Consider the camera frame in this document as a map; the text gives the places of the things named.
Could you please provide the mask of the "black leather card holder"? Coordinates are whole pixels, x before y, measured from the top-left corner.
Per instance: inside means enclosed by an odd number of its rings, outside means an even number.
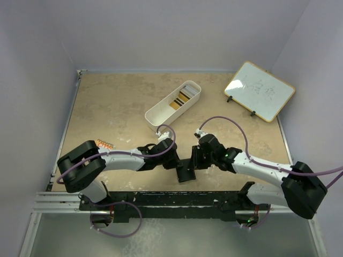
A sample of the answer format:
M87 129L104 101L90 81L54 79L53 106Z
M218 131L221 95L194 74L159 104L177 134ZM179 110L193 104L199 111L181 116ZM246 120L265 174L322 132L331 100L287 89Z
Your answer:
M188 182L196 179L195 171L190 167L190 158L183 159L184 167L183 169L176 169L177 179L179 183Z

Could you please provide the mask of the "white plastic card tray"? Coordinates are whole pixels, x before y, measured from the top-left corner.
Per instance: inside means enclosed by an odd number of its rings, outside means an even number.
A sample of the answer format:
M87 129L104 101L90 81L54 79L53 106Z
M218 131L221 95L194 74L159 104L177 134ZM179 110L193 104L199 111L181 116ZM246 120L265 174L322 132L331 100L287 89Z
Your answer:
M188 80L145 112L149 128L156 131L161 124L170 125L200 98L202 88Z

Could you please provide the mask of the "gold backed stripe card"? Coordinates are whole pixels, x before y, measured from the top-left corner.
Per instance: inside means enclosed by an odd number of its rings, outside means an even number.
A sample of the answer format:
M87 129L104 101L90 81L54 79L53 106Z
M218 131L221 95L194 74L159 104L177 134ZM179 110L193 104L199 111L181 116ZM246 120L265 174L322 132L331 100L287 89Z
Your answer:
M182 106L185 105L185 101L183 101L180 98L176 98L173 101L171 101L171 103L169 104L170 107L172 107L174 110L178 110L179 108L181 108Z

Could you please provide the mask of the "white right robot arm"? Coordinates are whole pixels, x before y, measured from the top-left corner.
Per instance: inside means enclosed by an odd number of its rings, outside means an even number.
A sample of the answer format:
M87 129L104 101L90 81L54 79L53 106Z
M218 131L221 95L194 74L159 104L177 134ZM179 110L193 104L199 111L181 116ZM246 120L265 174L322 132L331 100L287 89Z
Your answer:
M198 139L195 169L215 165L222 171L268 183L252 184L238 196L238 203L243 209L259 204L279 205L310 220L327 194L325 185L305 163L278 164L256 158L241 149L224 147L216 136L203 131L196 132L195 137Z

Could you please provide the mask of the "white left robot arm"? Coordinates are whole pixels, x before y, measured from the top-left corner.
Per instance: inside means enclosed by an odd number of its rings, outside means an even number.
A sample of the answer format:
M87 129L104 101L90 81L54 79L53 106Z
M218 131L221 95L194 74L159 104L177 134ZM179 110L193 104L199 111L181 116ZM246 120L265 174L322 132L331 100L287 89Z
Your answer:
M148 144L132 150L110 151L89 140L60 157L57 161L63 183L69 193L82 193L98 210L110 205L110 196L103 182L97 177L103 171L131 170L149 171L157 166L177 169L182 162L177 154L177 145L171 138L158 144Z

